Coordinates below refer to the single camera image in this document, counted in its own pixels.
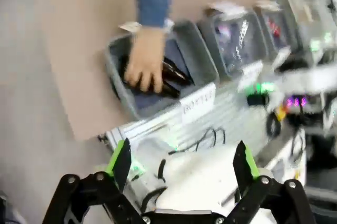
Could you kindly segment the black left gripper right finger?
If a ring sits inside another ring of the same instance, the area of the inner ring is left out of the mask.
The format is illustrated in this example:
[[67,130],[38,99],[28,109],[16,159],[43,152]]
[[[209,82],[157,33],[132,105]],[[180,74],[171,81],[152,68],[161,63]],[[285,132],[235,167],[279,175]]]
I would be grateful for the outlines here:
[[237,145],[233,168],[241,199],[225,223],[250,223],[261,208],[269,209],[277,223],[315,223],[302,183],[290,179],[281,184],[261,175],[242,141]]

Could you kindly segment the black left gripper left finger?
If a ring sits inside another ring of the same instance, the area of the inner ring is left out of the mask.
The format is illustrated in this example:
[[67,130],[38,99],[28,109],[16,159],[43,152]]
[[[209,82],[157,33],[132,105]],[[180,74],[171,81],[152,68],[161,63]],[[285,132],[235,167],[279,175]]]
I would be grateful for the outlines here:
[[113,223],[143,223],[144,220],[123,190],[131,167],[131,147],[128,139],[118,142],[108,165],[108,171],[89,174],[81,179],[66,174],[54,192],[44,223],[83,223],[91,206],[103,206]]

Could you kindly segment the person's right hand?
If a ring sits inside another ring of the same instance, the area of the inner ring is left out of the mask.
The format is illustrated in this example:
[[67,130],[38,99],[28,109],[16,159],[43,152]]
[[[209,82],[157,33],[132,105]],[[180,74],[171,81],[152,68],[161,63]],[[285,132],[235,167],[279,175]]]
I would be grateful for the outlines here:
[[146,92],[150,85],[160,93],[163,86],[162,66],[165,31],[159,27],[141,27],[134,35],[124,79],[130,86]]

